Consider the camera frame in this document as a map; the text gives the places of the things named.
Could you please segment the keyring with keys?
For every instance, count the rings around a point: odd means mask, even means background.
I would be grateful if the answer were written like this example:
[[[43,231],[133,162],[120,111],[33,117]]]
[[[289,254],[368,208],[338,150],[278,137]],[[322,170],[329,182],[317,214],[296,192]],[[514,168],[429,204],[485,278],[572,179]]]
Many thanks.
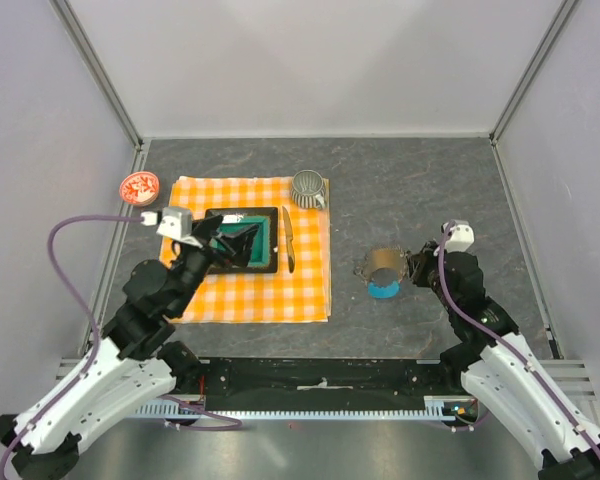
[[[371,248],[353,273],[366,284],[376,281],[388,284],[400,283],[407,270],[407,251],[397,245],[385,245]]]

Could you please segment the blue carabiner tag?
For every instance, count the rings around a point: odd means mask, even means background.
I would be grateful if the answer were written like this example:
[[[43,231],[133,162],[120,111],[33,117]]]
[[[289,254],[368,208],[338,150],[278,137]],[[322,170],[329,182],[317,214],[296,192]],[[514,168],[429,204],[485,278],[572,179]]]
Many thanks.
[[[384,300],[395,297],[400,291],[400,283],[393,281],[387,285],[378,285],[375,282],[370,282],[367,286],[367,291],[374,299]]]

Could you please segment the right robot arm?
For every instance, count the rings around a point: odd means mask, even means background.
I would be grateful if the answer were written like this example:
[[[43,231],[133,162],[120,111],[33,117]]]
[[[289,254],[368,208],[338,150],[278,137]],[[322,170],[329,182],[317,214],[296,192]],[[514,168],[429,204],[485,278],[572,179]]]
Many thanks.
[[[430,241],[407,253],[407,272],[445,308],[458,345],[438,381],[466,391],[516,439],[541,479],[600,479],[600,427],[560,389],[511,316],[486,292],[477,258]]]

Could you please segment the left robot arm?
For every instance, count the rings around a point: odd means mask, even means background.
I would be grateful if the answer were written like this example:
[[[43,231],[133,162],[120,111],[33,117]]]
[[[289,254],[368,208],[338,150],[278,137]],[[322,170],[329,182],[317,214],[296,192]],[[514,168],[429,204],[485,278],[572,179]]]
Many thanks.
[[[145,260],[123,287],[114,317],[99,327],[89,314],[93,345],[79,363],[32,407],[0,416],[0,478],[13,466],[22,479],[62,479],[92,441],[143,403],[199,382],[199,361],[175,327],[209,270],[248,265],[259,226],[226,233],[220,214],[196,220],[181,207],[145,211],[132,222],[155,228],[172,243],[170,265]]]

